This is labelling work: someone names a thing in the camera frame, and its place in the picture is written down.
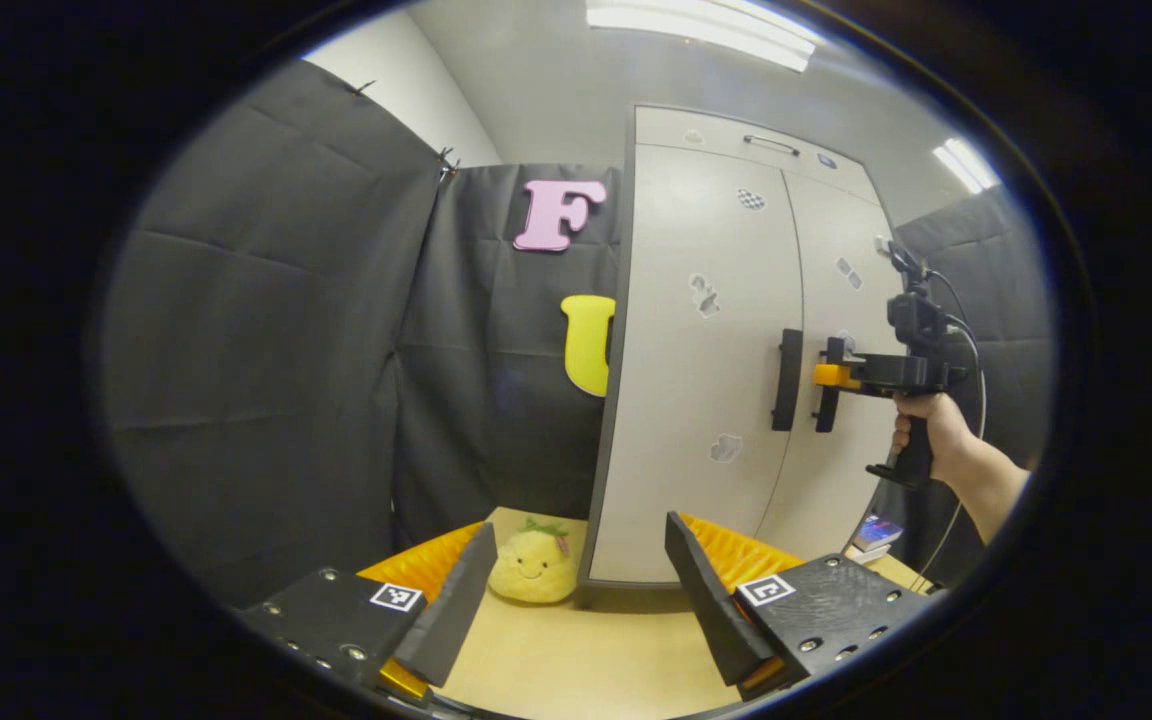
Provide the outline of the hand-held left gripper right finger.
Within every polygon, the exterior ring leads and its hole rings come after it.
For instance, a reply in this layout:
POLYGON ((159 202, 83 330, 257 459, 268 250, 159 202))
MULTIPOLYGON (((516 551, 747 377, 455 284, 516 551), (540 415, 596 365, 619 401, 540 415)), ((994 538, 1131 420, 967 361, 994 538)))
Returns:
POLYGON ((745 702, 849 664, 931 606, 841 553, 803 561, 685 511, 667 511, 664 550, 723 684, 745 702))

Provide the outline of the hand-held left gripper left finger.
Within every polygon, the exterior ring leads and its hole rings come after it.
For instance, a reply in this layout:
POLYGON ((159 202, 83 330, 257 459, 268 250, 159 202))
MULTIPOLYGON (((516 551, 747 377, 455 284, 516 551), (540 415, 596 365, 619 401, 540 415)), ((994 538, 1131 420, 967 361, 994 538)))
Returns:
POLYGON ((316 673, 425 703, 448 682, 495 562, 494 526, 479 521, 361 571, 308 573, 237 616, 316 673))

